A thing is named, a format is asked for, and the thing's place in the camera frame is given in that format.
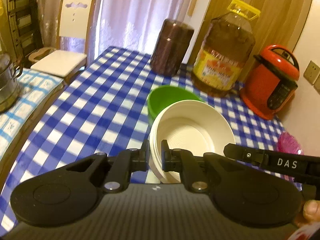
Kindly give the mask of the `person's right hand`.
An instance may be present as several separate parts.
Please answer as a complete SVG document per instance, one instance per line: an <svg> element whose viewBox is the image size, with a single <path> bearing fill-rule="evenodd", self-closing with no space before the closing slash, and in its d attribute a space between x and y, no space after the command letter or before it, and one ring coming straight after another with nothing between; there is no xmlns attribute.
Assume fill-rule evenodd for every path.
<svg viewBox="0 0 320 240"><path fill-rule="evenodd" d="M320 220L320 201L308 200L304 203L302 210L295 217L294 224L301 228L304 225L319 222Z"/></svg>

